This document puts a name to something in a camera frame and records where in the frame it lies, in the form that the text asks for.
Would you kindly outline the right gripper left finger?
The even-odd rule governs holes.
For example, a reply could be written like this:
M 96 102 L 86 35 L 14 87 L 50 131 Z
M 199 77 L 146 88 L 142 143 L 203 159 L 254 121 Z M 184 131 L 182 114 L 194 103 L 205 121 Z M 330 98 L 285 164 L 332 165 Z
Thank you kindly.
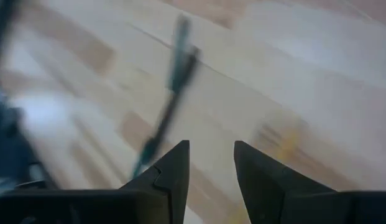
M 131 199 L 120 224 L 183 224 L 190 179 L 190 142 L 180 141 L 121 189 Z

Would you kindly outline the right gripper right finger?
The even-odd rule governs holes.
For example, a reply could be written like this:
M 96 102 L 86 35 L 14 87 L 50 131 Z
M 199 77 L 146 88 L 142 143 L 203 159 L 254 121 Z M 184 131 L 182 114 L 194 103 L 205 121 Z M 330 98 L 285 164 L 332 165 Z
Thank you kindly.
M 284 200 L 290 194 L 334 192 L 244 141 L 234 143 L 234 163 L 252 224 L 281 224 Z

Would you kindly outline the green crayon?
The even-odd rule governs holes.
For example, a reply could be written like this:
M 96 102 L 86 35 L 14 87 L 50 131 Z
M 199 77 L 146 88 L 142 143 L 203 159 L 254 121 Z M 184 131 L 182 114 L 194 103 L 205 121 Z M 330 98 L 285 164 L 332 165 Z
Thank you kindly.
M 134 167 L 134 171 L 132 173 L 132 178 L 136 178 L 143 166 L 146 166 L 150 163 L 157 154 L 159 148 L 160 141 L 157 138 L 150 138 L 143 147 L 143 150 L 140 154 L 140 157 Z
M 170 89 L 175 93 L 179 91 L 182 85 L 182 76 L 187 58 L 186 46 L 189 32 L 190 21 L 186 16 L 181 15 L 177 20 L 174 32 L 173 63 L 169 84 Z

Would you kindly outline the black pen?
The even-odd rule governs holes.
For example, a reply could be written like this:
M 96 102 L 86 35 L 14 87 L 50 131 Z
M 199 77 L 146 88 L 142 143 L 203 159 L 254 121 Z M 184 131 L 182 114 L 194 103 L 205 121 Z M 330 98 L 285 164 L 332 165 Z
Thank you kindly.
M 184 89 L 187 87 L 192 76 L 194 75 L 196 66 L 198 64 L 198 57 L 200 56 L 200 49 L 197 47 L 192 47 L 191 51 L 188 52 L 186 56 L 187 58 L 185 60 L 185 69 L 182 76 L 182 85 L 178 92 L 175 93 L 172 91 L 158 128 L 154 132 L 154 135 L 151 137 L 157 138 L 160 141 L 159 147 L 168 131 L 170 123 L 172 122 L 172 116 L 178 106 L 179 99 L 181 98 Z

